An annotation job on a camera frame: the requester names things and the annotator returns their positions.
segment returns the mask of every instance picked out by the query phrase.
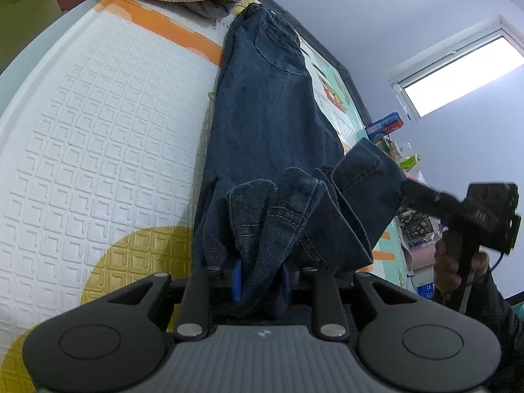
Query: white wall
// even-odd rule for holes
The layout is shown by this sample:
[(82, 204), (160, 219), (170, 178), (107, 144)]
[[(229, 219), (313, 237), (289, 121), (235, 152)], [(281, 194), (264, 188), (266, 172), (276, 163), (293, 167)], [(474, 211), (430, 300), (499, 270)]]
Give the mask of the white wall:
[[(402, 113), (385, 74), (399, 63), (498, 14), (524, 32), (524, 11), (509, 0), (275, 1), (349, 69), (374, 119)], [(438, 189), (463, 198), (470, 182), (513, 181), (524, 202), (522, 126), (524, 67), (406, 123), (394, 138), (421, 154), (423, 174)], [(523, 233), (494, 277), (504, 296), (524, 290)]]
[[(524, 12), (509, 0), (464, 0), (443, 3), (397, 25), (358, 52), (348, 67), (372, 118), (401, 112), (385, 71), (495, 14), (524, 32)], [(466, 194), (470, 182), (510, 181), (521, 187), (524, 201), (524, 66), (421, 118), (393, 134), (420, 152), (429, 184)], [(519, 211), (524, 212), (524, 205)], [(494, 272), (504, 296), (524, 290), (524, 225), (513, 253)], [(498, 256), (492, 255), (492, 262)]]

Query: window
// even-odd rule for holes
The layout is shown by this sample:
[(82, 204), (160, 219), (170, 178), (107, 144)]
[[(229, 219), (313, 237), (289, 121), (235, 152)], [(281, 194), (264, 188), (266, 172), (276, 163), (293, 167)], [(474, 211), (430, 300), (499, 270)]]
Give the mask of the window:
[(417, 119), (522, 65), (522, 47), (499, 29), (449, 50), (445, 57), (400, 81), (397, 91)]

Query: jeans pocket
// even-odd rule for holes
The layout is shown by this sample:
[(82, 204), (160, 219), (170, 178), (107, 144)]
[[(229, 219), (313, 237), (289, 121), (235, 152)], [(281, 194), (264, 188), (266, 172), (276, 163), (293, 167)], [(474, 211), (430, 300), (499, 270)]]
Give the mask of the jeans pocket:
[(255, 38), (255, 47), (261, 56), (274, 67), (289, 74), (307, 76), (304, 56), (300, 51), (298, 36), (292, 36), (295, 32), (285, 29), (287, 25), (279, 25), (286, 22), (275, 19), (269, 13), (262, 21), (260, 29)]

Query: foam play mat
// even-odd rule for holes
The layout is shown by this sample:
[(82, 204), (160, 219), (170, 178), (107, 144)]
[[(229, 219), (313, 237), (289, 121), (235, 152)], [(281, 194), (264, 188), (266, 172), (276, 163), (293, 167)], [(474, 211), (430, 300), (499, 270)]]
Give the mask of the foam play mat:
[[(102, 0), (16, 91), (0, 119), (0, 392), (35, 391), (20, 351), (38, 323), (153, 272), (189, 274), (233, 19)], [(302, 48), (321, 111), (350, 148), (365, 136), (355, 106), (338, 72)], [(376, 249), (386, 262), (400, 256), (388, 231)]]

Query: orange stripe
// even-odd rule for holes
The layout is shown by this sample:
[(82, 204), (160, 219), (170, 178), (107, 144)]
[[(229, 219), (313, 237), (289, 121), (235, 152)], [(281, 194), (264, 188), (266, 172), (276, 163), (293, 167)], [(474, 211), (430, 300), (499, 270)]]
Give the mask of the orange stripe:
[(387, 253), (385, 251), (375, 251), (373, 250), (373, 259), (374, 260), (385, 260), (385, 261), (393, 261), (395, 260), (395, 254), (393, 253)]
[(205, 57), (215, 65), (220, 63), (222, 48), (218, 44), (155, 10), (143, 7), (137, 1), (102, 0), (95, 6), (95, 10), (105, 10), (121, 18), (129, 19), (132, 23)]
[(357, 270), (357, 272), (373, 272), (373, 265), (361, 267), (360, 269)]

